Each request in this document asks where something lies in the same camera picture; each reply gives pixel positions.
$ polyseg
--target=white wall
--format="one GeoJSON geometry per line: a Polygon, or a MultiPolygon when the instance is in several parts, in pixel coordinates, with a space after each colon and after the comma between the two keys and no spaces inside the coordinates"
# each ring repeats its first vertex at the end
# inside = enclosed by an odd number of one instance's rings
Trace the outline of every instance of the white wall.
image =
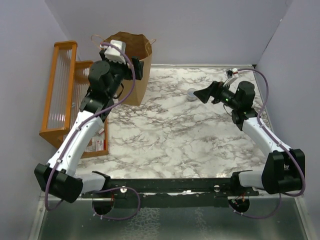
{"type": "Polygon", "coordinates": [[[43,0],[0,7],[0,239],[27,239],[40,187],[34,175],[53,148],[40,130],[53,45],[65,41],[43,0]]]}
{"type": "Polygon", "coordinates": [[[256,64],[292,0],[45,0],[82,60],[90,36],[119,31],[157,39],[155,64],[256,64]]]}
{"type": "Polygon", "coordinates": [[[267,109],[275,133],[305,152],[305,199],[320,237],[319,13],[320,1],[294,0],[257,68],[269,79],[267,109]]]}

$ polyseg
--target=purple cable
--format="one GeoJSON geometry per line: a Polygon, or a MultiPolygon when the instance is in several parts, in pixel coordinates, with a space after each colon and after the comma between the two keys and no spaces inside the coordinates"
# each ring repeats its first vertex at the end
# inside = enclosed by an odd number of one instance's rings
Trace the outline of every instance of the purple cable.
{"type": "Polygon", "coordinates": [[[290,153],[290,151],[288,149],[286,149],[282,144],[280,144],[280,142],[275,139],[275,137],[270,133],[269,129],[267,129],[262,121],[261,121],[261,113],[263,112],[263,110],[265,109],[266,105],[267,105],[267,101],[268,101],[268,97],[269,97],[269,84],[268,84],[268,81],[267,81],[267,78],[266,76],[256,70],[256,69],[251,69],[251,68],[242,68],[242,69],[238,69],[238,71],[253,71],[253,72],[256,72],[258,74],[260,74],[265,82],[265,87],[266,87],[266,93],[265,93],[265,100],[264,100],[264,103],[260,109],[260,111],[258,112],[258,116],[257,116],[257,120],[258,120],[258,123],[259,125],[262,127],[262,129],[265,131],[265,133],[280,147],[282,148],[286,154],[288,154],[288,156],[290,157],[290,159],[292,160],[293,164],[295,165],[296,169],[298,170],[299,172],[299,175],[301,177],[301,181],[302,181],[302,188],[300,190],[300,192],[298,193],[286,193],[284,192],[283,194],[284,195],[287,195],[287,196],[290,196],[290,197],[299,197],[301,196],[302,194],[304,194],[305,190],[306,190],[306,180],[305,180],[305,176],[304,176],[304,173],[302,172],[299,164],[297,163],[296,159],[294,158],[294,156],[290,153]]]}
{"type": "Polygon", "coordinates": [[[138,212],[140,211],[140,207],[141,207],[141,199],[140,199],[140,196],[139,196],[139,193],[131,188],[131,187],[128,187],[128,186],[120,186],[120,187],[114,187],[114,188],[110,188],[110,189],[107,189],[107,190],[101,190],[101,191],[95,191],[95,193],[107,193],[107,192],[112,192],[112,191],[115,191],[115,190],[119,190],[119,189],[128,189],[128,190],[131,190],[132,192],[135,193],[135,195],[137,196],[137,199],[138,199],[138,206],[136,207],[136,210],[133,214],[131,214],[130,216],[126,216],[126,217],[112,217],[112,216],[105,216],[105,215],[99,215],[96,213],[94,207],[92,206],[92,210],[94,212],[94,215],[98,215],[100,218],[104,218],[104,219],[109,219],[109,220],[116,220],[116,221],[122,221],[122,220],[128,220],[128,219],[131,219],[133,218],[135,215],[138,214],[138,212]]]}
{"type": "Polygon", "coordinates": [[[280,208],[280,206],[281,206],[281,199],[282,199],[281,193],[279,193],[279,202],[278,202],[278,205],[275,207],[275,209],[274,209],[272,212],[270,212],[268,215],[265,215],[265,216],[252,216],[252,215],[247,215],[247,214],[243,214],[243,212],[238,212],[238,211],[236,211],[236,210],[233,210],[233,212],[234,212],[235,214],[238,214],[238,215],[240,215],[240,216],[242,216],[242,217],[246,217],[246,218],[249,218],[249,219],[267,219],[267,218],[272,217],[273,215],[275,215],[276,212],[279,210],[279,208],[280,208]]]}
{"type": "Polygon", "coordinates": [[[60,200],[58,202],[58,204],[53,207],[53,208],[49,208],[49,204],[48,204],[48,195],[49,195],[49,188],[50,188],[50,184],[51,184],[51,181],[52,181],[52,178],[54,176],[54,173],[55,171],[57,170],[58,168],[58,165],[60,164],[60,162],[58,162],[58,160],[62,160],[62,158],[64,157],[64,155],[66,154],[72,140],[75,138],[75,136],[78,134],[79,131],[81,131],[81,128],[88,122],[90,121],[91,119],[93,118],[96,118],[98,116],[100,116],[101,114],[104,114],[105,112],[113,109],[114,107],[120,105],[121,103],[123,103],[129,96],[130,94],[133,92],[134,88],[135,88],[135,85],[136,85],[136,73],[135,73],[135,69],[134,69],[134,66],[133,64],[131,63],[130,59],[128,58],[128,56],[123,52],[121,51],[118,47],[116,47],[115,45],[109,43],[109,42],[102,42],[101,43],[102,46],[109,46],[109,47],[112,47],[114,49],[116,49],[125,59],[125,61],[129,64],[130,68],[131,68],[131,72],[132,72],[132,80],[133,80],[133,83],[132,83],[132,87],[129,91],[129,93],[122,99],[120,100],[119,102],[117,102],[116,104],[112,105],[112,106],[109,106],[107,107],[106,109],[104,110],[101,110],[97,113],[95,113],[94,115],[88,117],[86,120],[84,120],[79,126],[78,126],[78,130],[74,131],[73,134],[71,135],[71,137],[69,138],[69,140],[67,141],[67,143],[65,144],[65,147],[64,149],[61,151],[61,154],[59,156],[59,158],[57,159],[57,162],[55,163],[54,167],[52,168],[51,172],[50,172],[50,175],[48,177],[48,181],[46,182],[46,186],[45,186],[45,192],[44,192],[44,206],[45,206],[45,209],[49,212],[49,211],[52,211],[52,210],[55,210],[61,203],[63,200],[60,200]]]}

